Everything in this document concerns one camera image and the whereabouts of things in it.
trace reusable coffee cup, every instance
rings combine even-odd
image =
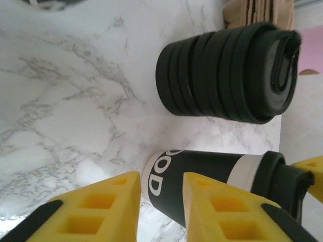
[[[183,175],[195,172],[278,203],[301,220],[302,201],[310,185],[310,172],[288,166],[281,153],[264,155],[168,150],[154,154],[144,167],[144,197],[162,213],[185,227]]]

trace gray marble veining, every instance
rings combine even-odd
[[[162,48],[223,28],[222,6],[88,0],[49,14],[0,2],[0,235],[55,195],[141,171],[158,150],[278,150],[280,117],[179,117],[159,100]],[[185,229],[142,200],[138,241],[185,241]]]

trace pink surface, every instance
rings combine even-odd
[[[323,25],[300,31],[302,45],[298,72],[312,69],[323,73]]]

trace white wall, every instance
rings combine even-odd
[[[323,155],[323,74],[299,76],[283,114],[280,151],[290,163]]]
[[[323,3],[296,9],[295,27],[298,30],[323,24]]]

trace marble countertop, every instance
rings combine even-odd
[[[262,126],[170,114],[155,87],[162,48],[223,28],[224,1],[88,0],[60,13],[0,2],[0,236],[58,194],[158,150],[278,151]],[[142,200],[138,241],[185,241]]]

